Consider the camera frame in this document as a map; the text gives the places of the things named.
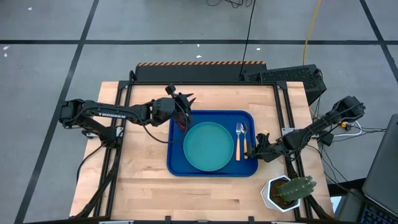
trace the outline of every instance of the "orange handle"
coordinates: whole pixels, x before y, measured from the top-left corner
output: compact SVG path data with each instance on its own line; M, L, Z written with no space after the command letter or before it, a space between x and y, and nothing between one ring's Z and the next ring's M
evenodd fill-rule
M246 136L244 137L243 140L243 148L244 148L244 159L247 159L248 156L246 154L248 153L248 144L246 143Z
M241 148L240 148L240 140L239 140L239 136L238 136L238 141L236 142L236 160L240 161L241 160Z

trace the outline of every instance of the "blue tray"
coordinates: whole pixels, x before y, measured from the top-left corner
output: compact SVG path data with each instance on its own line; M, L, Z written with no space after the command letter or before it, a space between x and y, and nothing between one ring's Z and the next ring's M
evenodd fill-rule
M238 110L193 110L193 123L190 127L202 122L214 122L226 128L234 139L236 146L236 123L245 122L249 128L246 134L248 144L254 144L254 121L253 117L245 112ZM243 154L243 135L240 135L241 141L241 160L236 161L234 155L231 160L221 169L213 172L205 172L193 167L185 157L183 151L184 132L181 131L174 120L170 121L169 141L177 141L170 143L167 148L167 168L170 173L177 176L207 176L207 177L249 177L257 171L257 159L244 159Z

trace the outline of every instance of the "orange and black warning tape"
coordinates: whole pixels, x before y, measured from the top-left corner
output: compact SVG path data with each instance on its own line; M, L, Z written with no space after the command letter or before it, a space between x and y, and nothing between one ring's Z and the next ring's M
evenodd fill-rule
M265 61L244 61L244 64L265 65ZM168 66L168 65L241 65L242 61L215 61L215 62L146 62L138 63L140 66Z

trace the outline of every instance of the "hexagonal pot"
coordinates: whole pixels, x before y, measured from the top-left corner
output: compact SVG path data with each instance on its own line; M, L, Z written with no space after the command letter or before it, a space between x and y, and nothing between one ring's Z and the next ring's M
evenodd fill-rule
M271 200L270 192L271 192L271 185L274 181L276 180L287 180L290 181L290 179L286 175L282 175L280 177L276 177L274 179L271 179L267 182L267 184L264 186L264 188L261 190L260 194L262 197L262 200L264 201L265 205L267 208L271 208L274 210L278 210L280 212L287 212L293 208L297 208L300 206L300 199L296 200L292 205L289 207L281 207L278 204L276 204L274 201Z

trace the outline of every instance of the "potted cactus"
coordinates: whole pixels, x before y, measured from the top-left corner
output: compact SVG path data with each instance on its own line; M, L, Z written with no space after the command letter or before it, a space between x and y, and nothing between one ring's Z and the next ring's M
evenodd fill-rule
M283 175L268 181L261 190L261 196L268 208L287 212L299 207L300 198L310 195L316 184L311 176L290 180Z

